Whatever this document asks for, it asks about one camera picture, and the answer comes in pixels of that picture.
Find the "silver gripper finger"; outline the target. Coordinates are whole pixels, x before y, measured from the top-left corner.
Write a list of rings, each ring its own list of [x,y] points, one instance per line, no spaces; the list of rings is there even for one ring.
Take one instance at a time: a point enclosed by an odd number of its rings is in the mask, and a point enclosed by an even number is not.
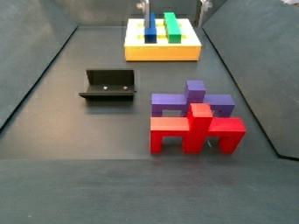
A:
[[[150,18],[150,13],[151,13],[150,0],[140,0],[140,2],[136,4],[136,8],[143,11],[144,17]]]
[[[204,15],[206,15],[206,12],[212,7],[212,2],[211,2],[211,0],[199,0],[199,1],[200,1],[199,26],[202,26],[203,25]]]

